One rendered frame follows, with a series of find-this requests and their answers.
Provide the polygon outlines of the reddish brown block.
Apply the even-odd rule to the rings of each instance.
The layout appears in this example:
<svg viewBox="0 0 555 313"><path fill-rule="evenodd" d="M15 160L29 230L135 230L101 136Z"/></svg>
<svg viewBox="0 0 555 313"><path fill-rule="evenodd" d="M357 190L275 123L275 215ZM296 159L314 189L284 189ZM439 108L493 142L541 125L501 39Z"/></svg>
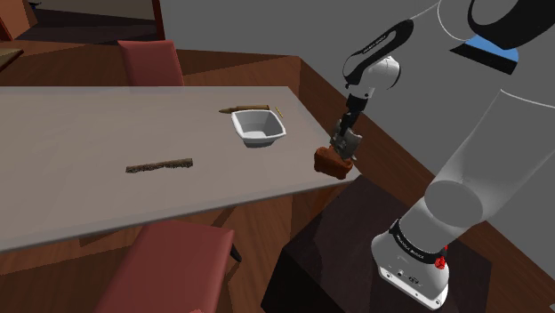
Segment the reddish brown block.
<svg viewBox="0 0 555 313"><path fill-rule="evenodd" d="M352 167L352 160L342 159L332 146L320 147L314 154L315 171L336 179L344 180Z"/></svg>

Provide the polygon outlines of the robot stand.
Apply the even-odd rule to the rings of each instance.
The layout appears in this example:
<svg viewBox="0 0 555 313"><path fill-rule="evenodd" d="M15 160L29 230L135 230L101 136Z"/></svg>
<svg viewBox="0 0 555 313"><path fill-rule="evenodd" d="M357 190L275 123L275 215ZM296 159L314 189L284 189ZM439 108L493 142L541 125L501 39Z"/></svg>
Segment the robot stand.
<svg viewBox="0 0 555 313"><path fill-rule="evenodd" d="M448 246L445 304L429 310L380 277L372 239L406 206L356 178L282 249L261 301L265 313L486 313L491 263L460 241Z"/></svg>

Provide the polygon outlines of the red chair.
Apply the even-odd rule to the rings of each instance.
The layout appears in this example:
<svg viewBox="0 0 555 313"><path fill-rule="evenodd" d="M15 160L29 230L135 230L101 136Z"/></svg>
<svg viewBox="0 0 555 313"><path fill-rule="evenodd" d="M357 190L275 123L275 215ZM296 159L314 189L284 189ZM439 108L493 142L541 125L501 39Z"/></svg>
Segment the red chair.
<svg viewBox="0 0 555 313"><path fill-rule="evenodd" d="M184 221L144 226L93 313L215 313L234 235Z"/></svg>
<svg viewBox="0 0 555 313"><path fill-rule="evenodd" d="M181 64L173 41L118 40L125 73L131 86L184 86Z"/></svg>

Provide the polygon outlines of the white square bowl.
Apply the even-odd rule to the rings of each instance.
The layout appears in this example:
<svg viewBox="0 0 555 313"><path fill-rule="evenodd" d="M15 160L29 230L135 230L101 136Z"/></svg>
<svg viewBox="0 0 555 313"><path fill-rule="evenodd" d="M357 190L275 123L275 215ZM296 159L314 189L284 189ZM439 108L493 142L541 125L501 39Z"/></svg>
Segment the white square bowl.
<svg viewBox="0 0 555 313"><path fill-rule="evenodd" d="M248 109L233 112L236 133L247 147L265 147L286 136L278 116L270 110Z"/></svg>

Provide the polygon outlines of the long brown rough strip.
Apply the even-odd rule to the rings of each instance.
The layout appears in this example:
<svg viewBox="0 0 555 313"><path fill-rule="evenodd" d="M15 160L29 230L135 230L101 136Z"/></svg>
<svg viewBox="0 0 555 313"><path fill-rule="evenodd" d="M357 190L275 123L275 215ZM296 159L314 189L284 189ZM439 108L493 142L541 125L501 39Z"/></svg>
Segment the long brown rough strip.
<svg viewBox="0 0 555 313"><path fill-rule="evenodd" d="M125 168L126 173L150 172L162 168L190 168L193 166L192 158L168 160L143 165L130 165Z"/></svg>

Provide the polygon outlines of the grey dining table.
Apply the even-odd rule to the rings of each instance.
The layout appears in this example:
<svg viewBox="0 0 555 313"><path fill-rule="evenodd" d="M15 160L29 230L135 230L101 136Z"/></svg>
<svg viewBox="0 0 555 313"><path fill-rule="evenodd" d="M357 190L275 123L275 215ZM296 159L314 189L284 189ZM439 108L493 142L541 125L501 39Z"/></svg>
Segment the grey dining table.
<svg viewBox="0 0 555 313"><path fill-rule="evenodd" d="M247 147L219 113L244 105L286 136ZM0 253L334 187L314 169L328 141L285 86L0 87Z"/></svg>

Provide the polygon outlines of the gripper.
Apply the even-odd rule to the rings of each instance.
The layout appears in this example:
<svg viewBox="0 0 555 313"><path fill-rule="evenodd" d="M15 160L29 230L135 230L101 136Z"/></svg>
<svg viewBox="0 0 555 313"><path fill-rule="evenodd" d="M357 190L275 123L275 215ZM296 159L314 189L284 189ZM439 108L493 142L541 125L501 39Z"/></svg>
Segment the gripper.
<svg viewBox="0 0 555 313"><path fill-rule="evenodd" d="M348 111L344 113L342 118L336 122L333 134L330 138L330 145L334 148L335 151L344 150L345 140L345 153L354 161L357 160L357 158L355 157L355 152L358 149L360 142L362 141L362 136L355 134L353 131L347 130L357 122L358 116L366 108L367 103L367 95L365 98L359 98L355 95L350 94L346 102Z"/></svg>

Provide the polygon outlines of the brown pen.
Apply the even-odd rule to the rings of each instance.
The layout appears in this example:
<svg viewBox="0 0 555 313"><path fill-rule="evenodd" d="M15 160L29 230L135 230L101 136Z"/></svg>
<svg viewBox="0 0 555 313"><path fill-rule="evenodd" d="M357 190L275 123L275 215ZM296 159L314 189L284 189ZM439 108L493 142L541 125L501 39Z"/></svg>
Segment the brown pen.
<svg viewBox="0 0 555 313"><path fill-rule="evenodd" d="M238 111L245 111L245 110L270 110L269 105L244 105L244 106L235 106L230 108L222 108L219 110L219 113L223 114L231 114Z"/></svg>

